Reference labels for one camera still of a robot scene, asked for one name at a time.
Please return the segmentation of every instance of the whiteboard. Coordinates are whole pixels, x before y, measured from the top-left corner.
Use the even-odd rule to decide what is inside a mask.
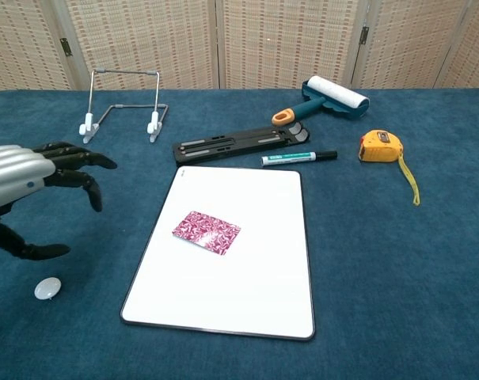
[[[190,211],[241,227],[225,255],[173,235]],[[308,340],[298,172],[181,166],[121,310],[126,323]]]

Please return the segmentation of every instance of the yellow tape measure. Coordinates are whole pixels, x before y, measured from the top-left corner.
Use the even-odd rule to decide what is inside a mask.
[[[419,188],[403,158],[403,144],[392,133],[380,129],[367,132],[360,139],[359,160],[365,162],[398,161],[403,174],[412,186],[413,204],[416,206],[420,204]]]

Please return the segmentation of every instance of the metal tablet stand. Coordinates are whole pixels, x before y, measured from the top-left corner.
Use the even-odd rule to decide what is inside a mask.
[[[103,73],[117,73],[117,74],[144,74],[144,75],[153,75],[157,77],[157,88],[154,95],[154,104],[111,104],[104,112],[104,115],[98,120],[97,123],[93,122],[93,113],[91,112],[91,105],[93,103],[93,83],[95,81],[95,74]],[[158,71],[126,71],[126,70],[107,70],[103,68],[97,68],[91,72],[91,85],[89,88],[89,103],[88,103],[88,112],[86,113],[85,122],[79,127],[79,134],[84,136],[82,142],[87,144],[95,136],[100,128],[100,124],[104,121],[105,117],[110,113],[113,108],[153,108],[151,113],[151,121],[147,124],[147,133],[150,136],[150,142],[154,143],[154,140],[160,134],[162,129],[162,123],[165,119],[165,114],[169,110],[167,104],[158,103],[158,87],[160,85],[160,74]],[[163,112],[158,119],[158,109],[162,108]]]

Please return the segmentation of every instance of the silver robotic arm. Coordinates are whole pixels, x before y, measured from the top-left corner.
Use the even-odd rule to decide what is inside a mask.
[[[104,155],[67,142],[50,143],[35,149],[0,146],[0,218],[11,211],[14,202],[45,186],[82,187],[88,193],[92,208],[101,211],[101,192],[97,182],[89,174],[77,171],[84,165],[116,168],[116,163]],[[1,223],[0,248],[30,260],[45,260],[70,251],[66,245],[59,244],[26,245],[22,237]]]

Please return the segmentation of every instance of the pink patterned card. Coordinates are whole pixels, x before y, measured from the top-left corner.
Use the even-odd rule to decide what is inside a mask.
[[[225,255],[240,230],[241,227],[224,220],[192,211],[174,229],[173,235]]]

